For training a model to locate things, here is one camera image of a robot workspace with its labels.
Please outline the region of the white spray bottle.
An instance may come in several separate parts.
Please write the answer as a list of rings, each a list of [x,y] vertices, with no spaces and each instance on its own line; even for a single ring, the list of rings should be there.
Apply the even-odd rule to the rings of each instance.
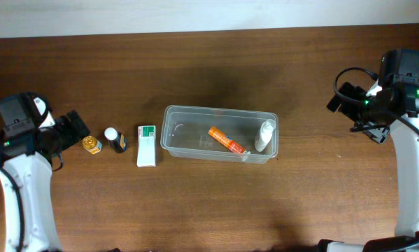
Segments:
[[[255,137],[255,150],[257,152],[262,152],[267,147],[276,127],[275,120],[268,119],[262,123]]]

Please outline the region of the orange tablet tube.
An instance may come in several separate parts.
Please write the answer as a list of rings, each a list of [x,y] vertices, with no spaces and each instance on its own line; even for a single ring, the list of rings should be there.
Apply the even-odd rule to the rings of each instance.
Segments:
[[[211,127],[208,131],[208,134],[233,153],[247,153],[247,150],[243,146],[235,142],[233,139],[229,138],[224,132],[219,130],[217,127]]]

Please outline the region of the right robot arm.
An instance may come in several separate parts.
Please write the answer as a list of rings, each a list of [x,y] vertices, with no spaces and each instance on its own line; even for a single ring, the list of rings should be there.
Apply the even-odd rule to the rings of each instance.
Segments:
[[[377,143],[392,138],[397,159],[398,217],[393,237],[365,244],[322,240],[320,251],[419,251],[419,85],[375,84],[369,91],[344,83],[328,103]]]

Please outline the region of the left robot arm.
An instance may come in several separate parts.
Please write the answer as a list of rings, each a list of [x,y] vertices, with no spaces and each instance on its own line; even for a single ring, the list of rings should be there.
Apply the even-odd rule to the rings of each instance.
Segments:
[[[63,251],[51,200],[52,159],[90,134],[76,111],[13,138],[0,131],[5,251]]]

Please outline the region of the small gold-lid jar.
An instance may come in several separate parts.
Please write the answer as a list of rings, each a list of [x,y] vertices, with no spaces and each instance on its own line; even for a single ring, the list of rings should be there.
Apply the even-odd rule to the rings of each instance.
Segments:
[[[86,136],[83,138],[82,145],[85,150],[93,155],[99,153],[102,149],[101,142],[94,136]]]

